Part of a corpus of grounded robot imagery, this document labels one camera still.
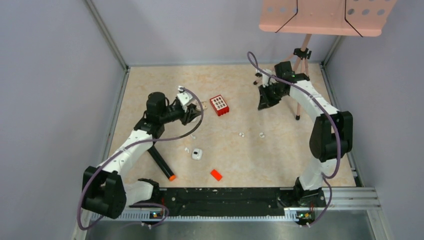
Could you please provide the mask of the beige earbud case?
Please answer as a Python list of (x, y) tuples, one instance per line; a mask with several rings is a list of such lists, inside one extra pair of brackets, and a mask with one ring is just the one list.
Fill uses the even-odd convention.
[(208, 102), (207, 101), (201, 101), (200, 103), (196, 103), (196, 109), (200, 111), (203, 109), (204, 111), (208, 109)]

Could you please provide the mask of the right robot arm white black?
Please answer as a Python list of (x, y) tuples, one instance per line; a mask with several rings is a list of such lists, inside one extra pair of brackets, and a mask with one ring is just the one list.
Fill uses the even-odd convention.
[(285, 96), (297, 101), (313, 122), (309, 138), (312, 159), (295, 180), (291, 202), (301, 207), (320, 200), (324, 180), (338, 173), (342, 157), (353, 147), (353, 116), (331, 105), (314, 88), (309, 76), (295, 73), (289, 61), (275, 65), (274, 70), (256, 69), (258, 110), (277, 105)]

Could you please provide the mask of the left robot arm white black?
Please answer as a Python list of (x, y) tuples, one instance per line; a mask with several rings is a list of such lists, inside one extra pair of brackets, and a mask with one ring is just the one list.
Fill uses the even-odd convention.
[(97, 167), (89, 166), (83, 173), (80, 209), (116, 219), (126, 207), (144, 202), (154, 207), (160, 202), (160, 193), (148, 180), (124, 184), (123, 179), (141, 156), (158, 152), (155, 143), (162, 142), (165, 124), (180, 121), (182, 125), (204, 117), (200, 99), (185, 87), (179, 87), (173, 102), (162, 92), (150, 93), (146, 110), (126, 141), (107, 160)]

